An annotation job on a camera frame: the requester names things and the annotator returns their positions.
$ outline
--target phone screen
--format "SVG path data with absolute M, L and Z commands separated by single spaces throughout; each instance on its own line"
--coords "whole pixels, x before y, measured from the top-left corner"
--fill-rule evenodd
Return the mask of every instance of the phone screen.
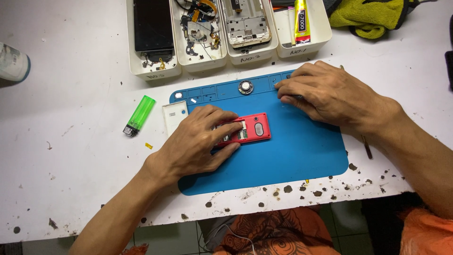
M 173 49 L 169 0 L 134 0 L 135 51 Z

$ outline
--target tile floor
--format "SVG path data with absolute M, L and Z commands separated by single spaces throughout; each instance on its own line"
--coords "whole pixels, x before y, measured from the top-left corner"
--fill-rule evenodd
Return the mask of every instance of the tile floor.
M 361 215 L 361 201 L 325 204 L 320 216 L 324 220 L 335 249 L 344 255 L 372 255 L 370 236 L 365 217 Z M 198 246 L 200 228 L 194 221 L 138 228 L 127 248 L 134 243 L 149 244 L 147 255 L 208 255 Z M 23 255 L 64 255 L 74 237 L 22 243 Z

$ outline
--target yellow towel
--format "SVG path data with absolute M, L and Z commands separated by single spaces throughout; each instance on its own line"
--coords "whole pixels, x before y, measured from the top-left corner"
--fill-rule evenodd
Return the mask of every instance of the yellow towel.
M 349 26 L 354 35 L 376 39 L 398 29 L 418 0 L 342 0 L 329 18 L 332 27 Z

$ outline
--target dirty table surface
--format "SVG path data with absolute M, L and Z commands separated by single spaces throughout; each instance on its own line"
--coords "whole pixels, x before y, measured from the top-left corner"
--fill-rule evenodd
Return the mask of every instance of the dirty table surface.
M 218 83 L 295 69 L 305 61 L 343 65 L 453 147 L 453 95 L 444 59 L 452 50 L 451 1 L 421 4 L 399 30 L 379 40 L 335 29 L 318 54 L 275 54 L 152 82 L 129 72 L 124 1 L 0 0 L 0 6 L 0 39 L 32 63 L 24 82 L 0 89 L 0 243 L 78 235 L 165 142 L 160 109 L 169 95 L 212 84 L 213 76 Z M 122 130 L 144 94 L 157 103 L 141 134 L 130 139 Z M 360 137 L 342 133 L 353 164 L 342 175 L 197 196 L 174 186 L 162 192 L 140 226 L 411 191 L 379 151 L 372 146 L 369 160 Z

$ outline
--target white cable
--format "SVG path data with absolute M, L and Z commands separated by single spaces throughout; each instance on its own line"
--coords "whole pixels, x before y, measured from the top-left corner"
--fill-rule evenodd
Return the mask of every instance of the white cable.
M 204 244 L 204 247 L 206 247 L 207 243 L 209 243 L 209 241 L 210 241 L 212 238 L 214 238 L 214 237 L 217 235 L 217 233 L 219 232 L 219 230 L 220 230 L 222 227 L 224 227 L 224 226 L 227 227 L 227 228 L 230 230 L 230 232 L 231 232 L 234 236 L 239 237 L 239 238 L 242 238 L 242 239 L 246 239 L 246 240 L 250 241 L 250 243 L 252 244 L 253 254 L 256 255 L 256 253 L 255 253 L 255 247 L 253 246 L 252 240 L 248 239 L 247 237 L 242 237 L 242 236 L 236 235 L 235 233 L 233 233 L 233 231 L 231 230 L 231 228 L 228 227 L 228 226 L 225 225 L 225 224 L 220 225 L 220 227 L 217 229 L 217 231 L 216 231 L 216 233 L 214 234 L 214 236 L 211 237 L 211 238 Z

